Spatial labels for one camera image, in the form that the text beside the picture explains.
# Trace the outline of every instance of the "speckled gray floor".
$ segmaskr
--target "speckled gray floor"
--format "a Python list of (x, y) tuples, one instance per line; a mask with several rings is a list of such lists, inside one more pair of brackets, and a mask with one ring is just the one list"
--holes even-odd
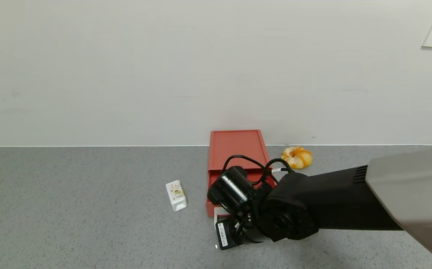
[[(308, 175), (422, 146), (314, 146)], [(278, 157), (283, 147), (269, 147)], [(205, 147), (0, 148), (0, 269), (432, 268), (405, 232), (321, 230), (221, 251), (204, 202)], [(188, 206), (173, 212), (165, 183)]]

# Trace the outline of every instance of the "red drawer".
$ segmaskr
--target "red drawer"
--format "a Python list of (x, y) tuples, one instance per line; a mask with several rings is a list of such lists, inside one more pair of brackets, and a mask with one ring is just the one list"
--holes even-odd
[[(262, 165), (270, 160), (260, 130), (212, 131), (209, 144), (208, 189), (221, 175), (226, 159), (236, 154), (250, 157)], [(258, 165), (240, 158), (232, 159), (227, 167), (231, 166), (244, 168), (248, 173), (248, 179), (253, 182), (258, 181), (263, 173)], [(275, 186), (270, 177), (267, 182)], [(214, 217), (214, 205), (208, 199), (206, 210), (208, 216)]]

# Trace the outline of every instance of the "white wall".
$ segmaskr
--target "white wall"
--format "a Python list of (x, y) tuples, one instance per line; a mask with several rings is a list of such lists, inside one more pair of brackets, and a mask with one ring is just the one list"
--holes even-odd
[(0, 145), (432, 143), (432, 1), (0, 0)]

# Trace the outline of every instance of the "orange pastry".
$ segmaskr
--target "orange pastry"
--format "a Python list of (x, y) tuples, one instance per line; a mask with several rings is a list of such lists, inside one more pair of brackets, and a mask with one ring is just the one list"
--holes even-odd
[(294, 169), (308, 167), (312, 163), (312, 153), (301, 146), (290, 146), (282, 152), (282, 159)]

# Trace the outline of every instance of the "white label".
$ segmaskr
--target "white label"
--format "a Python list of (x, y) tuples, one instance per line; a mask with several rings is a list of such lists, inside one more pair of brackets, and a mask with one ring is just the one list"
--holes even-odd
[(219, 236), (221, 237), (221, 244), (223, 247), (227, 246), (227, 239), (226, 239), (226, 231), (224, 231), (224, 224), (218, 223), (217, 227), (219, 228)]

